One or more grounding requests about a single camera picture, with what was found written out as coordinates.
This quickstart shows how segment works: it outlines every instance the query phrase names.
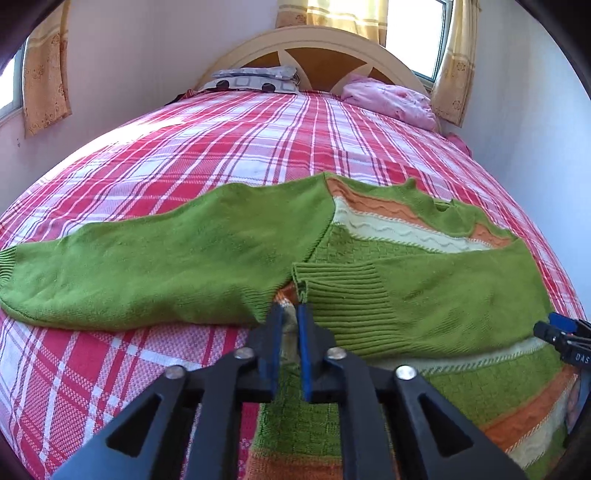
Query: sweater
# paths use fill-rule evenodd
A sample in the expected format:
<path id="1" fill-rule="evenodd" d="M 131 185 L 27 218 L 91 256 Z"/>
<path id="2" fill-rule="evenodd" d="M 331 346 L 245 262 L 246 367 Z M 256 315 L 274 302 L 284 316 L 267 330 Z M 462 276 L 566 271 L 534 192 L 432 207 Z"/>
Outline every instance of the sweater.
<path id="1" fill-rule="evenodd" d="M 524 242 L 413 179 L 227 184 L 163 215 L 0 252 L 0 305 L 67 329 L 263 321 L 293 279 L 316 322 L 367 356 L 490 351 L 551 311 Z"/>
<path id="2" fill-rule="evenodd" d="M 261 322 L 294 284 L 340 346 L 385 368 L 411 358 L 503 449 L 540 425 L 542 443 L 514 451 L 545 472 L 549 453 L 529 458 L 546 438 L 560 444 L 560 421 L 548 419 L 573 374 L 532 338 L 551 311 L 535 261 L 484 211 L 434 199 L 413 179 L 227 184 L 162 215 L 0 252 L 0 306 L 48 327 Z M 302 402 L 299 385 L 287 363 L 276 400 L 261 406 L 248 479 L 342 477 L 337 406 Z"/>

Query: bedspread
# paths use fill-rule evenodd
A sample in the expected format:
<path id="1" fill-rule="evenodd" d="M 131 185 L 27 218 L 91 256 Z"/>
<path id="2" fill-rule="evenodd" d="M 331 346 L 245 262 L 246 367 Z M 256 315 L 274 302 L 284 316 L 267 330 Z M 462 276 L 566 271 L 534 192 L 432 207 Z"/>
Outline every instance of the bedspread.
<path id="1" fill-rule="evenodd" d="M 88 222 L 167 212 L 217 186 L 280 183 L 321 171 L 376 185 L 415 177 L 432 196 L 484 209 L 525 239 L 557 312 L 583 317 L 540 231 L 482 167 L 433 132 L 345 105 L 329 94 L 199 94 L 90 142 L 0 218 L 0 249 L 51 240 Z M 129 332 L 33 328 L 0 311 L 0 429 L 38 479 L 48 478 L 167 365 L 212 364 L 246 330 L 168 324 Z M 242 420 L 241 474 L 257 406 Z"/>

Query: window pane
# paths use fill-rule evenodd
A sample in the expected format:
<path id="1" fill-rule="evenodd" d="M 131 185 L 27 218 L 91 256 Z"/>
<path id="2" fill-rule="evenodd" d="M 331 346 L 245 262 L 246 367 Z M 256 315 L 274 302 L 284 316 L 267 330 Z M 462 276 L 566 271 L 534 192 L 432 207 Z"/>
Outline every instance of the window pane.
<path id="1" fill-rule="evenodd" d="M 437 0 L 389 0 L 386 48 L 411 70 L 433 78 L 443 14 Z"/>
<path id="2" fill-rule="evenodd" d="M 14 59 L 0 75 L 0 108 L 12 102 L 14 96 Z"/>

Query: arched headboard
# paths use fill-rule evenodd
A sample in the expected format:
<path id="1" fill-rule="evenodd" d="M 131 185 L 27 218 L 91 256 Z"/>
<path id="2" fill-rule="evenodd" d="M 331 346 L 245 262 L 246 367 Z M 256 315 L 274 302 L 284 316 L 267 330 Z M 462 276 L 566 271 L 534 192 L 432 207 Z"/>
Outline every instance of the arched headboard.
<path id="1" fill-rule="evenodd" d="M 377 43 L 336 28 L 309 25 L 278 28 L 244 42 L 216 61 L 197 88 L 216 70 L 280 65 L 296 67 L 304 91 L 339 95 L 345 76 L 355 72 L 428 96 L 418 77 Z"/>

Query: beige curtain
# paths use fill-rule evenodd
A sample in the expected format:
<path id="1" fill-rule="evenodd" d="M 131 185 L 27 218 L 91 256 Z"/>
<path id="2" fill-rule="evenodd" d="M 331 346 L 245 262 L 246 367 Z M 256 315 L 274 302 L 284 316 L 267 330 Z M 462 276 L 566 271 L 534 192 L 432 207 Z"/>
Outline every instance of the beige curtain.
<path id="1" fill-rule="evenodd" d="M 446 52 L 431 91 L 433 111 L 459 127 L 472 90 L 479 14 L 478 0 L 454 1 Z"/>
<path id="2" fill-rule="evenodd" d="M 323 25 L 386 45 L 388 0 L 279 0 L 276 27 Z"/>
<path id="3" fill-rule="evenodd" d="M 35 135 L 72 114 L 66 78 L 66 0 L 29 36 L 23 67 L 25 135 Z"/>

